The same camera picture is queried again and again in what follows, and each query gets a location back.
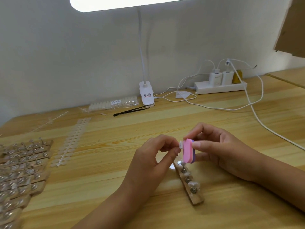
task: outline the person's left hand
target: person's left hand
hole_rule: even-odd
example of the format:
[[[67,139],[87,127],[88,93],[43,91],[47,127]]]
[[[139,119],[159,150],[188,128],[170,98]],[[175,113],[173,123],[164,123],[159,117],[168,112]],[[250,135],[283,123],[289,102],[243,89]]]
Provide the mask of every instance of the person's left hand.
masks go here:
[[[156,155],[159,150],[168,152],[158,163]],[[174,137],[159,135],[148,139],[135,151],[118,191],[121,189],[127,193],[128,198],[136,201],[137,205],[144,204],[157,189],[180,151],[179,142]]]

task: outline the white wall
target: white wall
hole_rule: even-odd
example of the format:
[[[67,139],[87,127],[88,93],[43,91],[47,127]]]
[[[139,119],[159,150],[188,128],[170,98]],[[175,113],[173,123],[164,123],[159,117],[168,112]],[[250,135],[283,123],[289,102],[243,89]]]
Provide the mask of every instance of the white wall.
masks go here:
[[[155,93],[194,74],[200,58],[242,59],[258,65],[259,74],[304,66],[305,59],[273,50],[289,3],[188,0],[142,7]],[[81,13],[69,0],[0,0],[0,125],[18,115],[138,94],[137,27],[135,8]]]

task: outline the pink nail buffer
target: pink nail buffer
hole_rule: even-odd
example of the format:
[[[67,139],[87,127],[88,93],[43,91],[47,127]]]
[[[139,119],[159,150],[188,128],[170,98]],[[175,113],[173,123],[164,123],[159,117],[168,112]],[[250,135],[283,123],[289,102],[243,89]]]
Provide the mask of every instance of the pink nail buffer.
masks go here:
[[[186,163],[193,163],[195,161],[195,150],[192,148],[192,139],[183,141],[183,161]]]

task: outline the desk lamp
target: desk lamp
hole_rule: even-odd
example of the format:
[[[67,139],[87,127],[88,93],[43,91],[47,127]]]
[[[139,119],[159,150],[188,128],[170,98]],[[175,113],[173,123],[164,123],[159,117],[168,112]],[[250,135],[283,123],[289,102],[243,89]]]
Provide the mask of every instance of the desk lamp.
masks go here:
[[[71,6],[80,12],[93,12],[110,9],[119,9],[126,7],[137,7],[139,19],[139,48],[143,68],[143,81],[140,82],[140,94],[142,97],[143,105],[147,108],[155,105],[153,97],[153,89],[149,81],[145,80],[145,65],[142,53],[142,18],[140,6],[151,5],[157,3],[174,2],[180,0],[70,0]]]

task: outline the hand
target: hand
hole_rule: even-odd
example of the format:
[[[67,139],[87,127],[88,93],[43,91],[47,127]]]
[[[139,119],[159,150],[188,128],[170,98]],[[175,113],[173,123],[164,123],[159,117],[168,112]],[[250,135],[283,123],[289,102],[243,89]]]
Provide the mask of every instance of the hand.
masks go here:
[[[198,123],[183,139],[192,139],[196,161],[209,161],[247,181],[256,181],[263,154],[235,136],[212,125]]]
[[[167,152],[158,163],[158,151]],[[135,151],[120,189],[129,193],[137,205],[144,204],[165,177],[169,167],[180,153],[179,142],[171,136],[159,135],[148,139]]]

